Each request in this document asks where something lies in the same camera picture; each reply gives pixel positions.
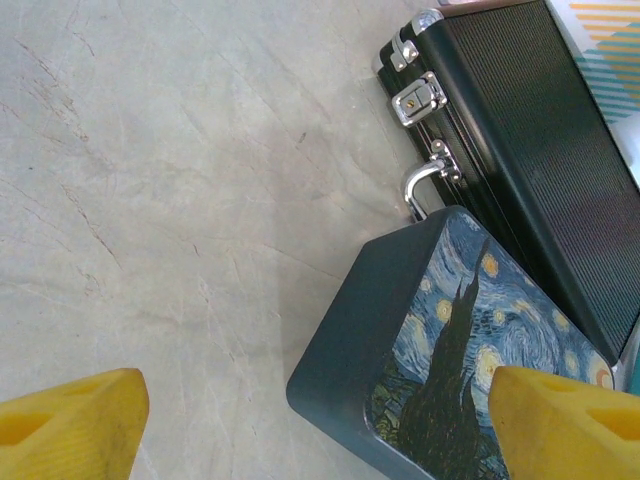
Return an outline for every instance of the concrete floor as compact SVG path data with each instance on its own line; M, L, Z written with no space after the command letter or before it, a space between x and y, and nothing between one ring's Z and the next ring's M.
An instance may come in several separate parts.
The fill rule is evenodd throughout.
M370 62L424 6L2 2L2 399L137 367L133 479L382 478L284 386L407 221L417 156Z

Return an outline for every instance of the swirling sky painting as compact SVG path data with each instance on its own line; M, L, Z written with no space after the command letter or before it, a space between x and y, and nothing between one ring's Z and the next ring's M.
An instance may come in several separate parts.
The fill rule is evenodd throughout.
M582 333L475 219L457 210L371 396L370 422L435 478L507 479L488 409L501 365L613 387L609 366ZM446 415L420 411L442 412L449 409L444 403L456 408ZM465 446L455 458L446 453L456 450L447 444L452 439ZM468 461L461 458L469 450Z

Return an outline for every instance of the yellow object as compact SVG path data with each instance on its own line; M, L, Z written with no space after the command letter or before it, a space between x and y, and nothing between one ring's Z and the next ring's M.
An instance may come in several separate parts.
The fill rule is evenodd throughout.
M640 479L640 397L499 367L489 414L512 479Z
M0 404L0 479L126 480L149 415L142 373L121 369Z

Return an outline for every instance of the silver latch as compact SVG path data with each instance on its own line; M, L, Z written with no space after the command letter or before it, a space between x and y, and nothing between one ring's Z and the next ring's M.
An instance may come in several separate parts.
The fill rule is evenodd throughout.
M405 127L411 127L447 104L447 97L433 72L427 72L391 99Z
M391 63L396 72L401 72L407 65L418 58L418 49L411 40L403 42L400 38L400 32L391 39L391 47L393 53L391 54Z
M429 161L414 170L404 183L404 201L409 207L413 218L417 221L427 218L426 211L416 199L415 189L420 181L431 175L438 174L441 178L448 178L451 182L457 183L462 178L460 167L449 147L442 140L436 139L431 142L431 155Z

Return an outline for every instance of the metal handle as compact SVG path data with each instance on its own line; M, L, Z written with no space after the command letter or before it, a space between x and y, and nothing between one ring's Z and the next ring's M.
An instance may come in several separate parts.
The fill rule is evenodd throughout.
M407 177L404 183L404 201L407 204L407 207L409 207L411 216L416 222L425 220L427 218L427 213L420 206L420 203L415 197L416 185L425 178L430 177L435 173L441 174L444 169L445 163L442 160L432 160L426 165L423 165L417 170L414 170Z

